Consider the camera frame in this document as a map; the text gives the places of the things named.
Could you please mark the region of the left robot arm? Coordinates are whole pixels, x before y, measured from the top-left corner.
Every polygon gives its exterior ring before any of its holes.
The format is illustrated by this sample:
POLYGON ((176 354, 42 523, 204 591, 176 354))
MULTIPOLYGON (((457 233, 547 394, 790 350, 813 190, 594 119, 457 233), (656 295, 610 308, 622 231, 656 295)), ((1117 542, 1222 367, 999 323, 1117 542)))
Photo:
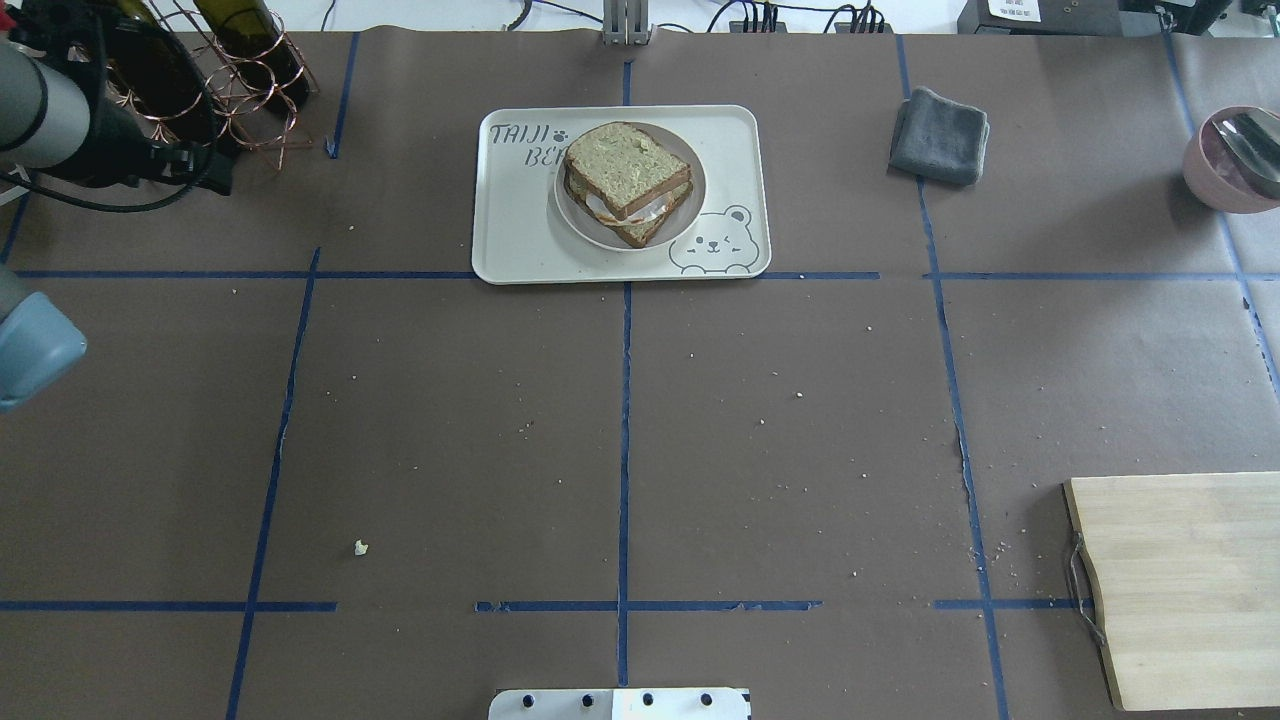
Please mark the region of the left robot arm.
POLYGON ((3 201, 32 197, 114 215, 228 195, 215 100, 189 51, 156 20, 110 1, 3 5, 3 201), (148 137, 110 95, 113 67, 148 59, 195 109, 192 138, 148 137))

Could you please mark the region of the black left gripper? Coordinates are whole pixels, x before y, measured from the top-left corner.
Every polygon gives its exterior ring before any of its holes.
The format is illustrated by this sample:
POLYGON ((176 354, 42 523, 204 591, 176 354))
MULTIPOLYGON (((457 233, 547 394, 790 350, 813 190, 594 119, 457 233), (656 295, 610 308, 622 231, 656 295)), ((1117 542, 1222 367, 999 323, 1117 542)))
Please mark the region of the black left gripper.
MULTIPOLYGON (((93 3, 60 4, 60 72, 70 83, 60 117, 79 124, 73 151, 60 163, 60 177, 90 188, 156 181, 174 184, 182 192, 201 188, 230 195, 234 160, 218 152, 211 143, 175 138, 163 142, 147 136, 138 119, 108 96, 113 68, 108 60, 102 10, 93 3)), ((204 82, 204 101, 214 110, 215 100, 189 51, 165 31, 173 45, 188 55, 193 72, 204 82)))

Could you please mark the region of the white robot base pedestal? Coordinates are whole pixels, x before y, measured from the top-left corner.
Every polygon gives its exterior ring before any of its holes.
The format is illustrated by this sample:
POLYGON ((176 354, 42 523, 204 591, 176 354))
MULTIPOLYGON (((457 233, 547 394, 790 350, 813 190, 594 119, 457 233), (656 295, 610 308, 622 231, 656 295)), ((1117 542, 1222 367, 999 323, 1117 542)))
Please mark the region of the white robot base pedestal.
POLYGON ((746 689, 731 687, 508 689, 489 719, 751 719, 746 689))

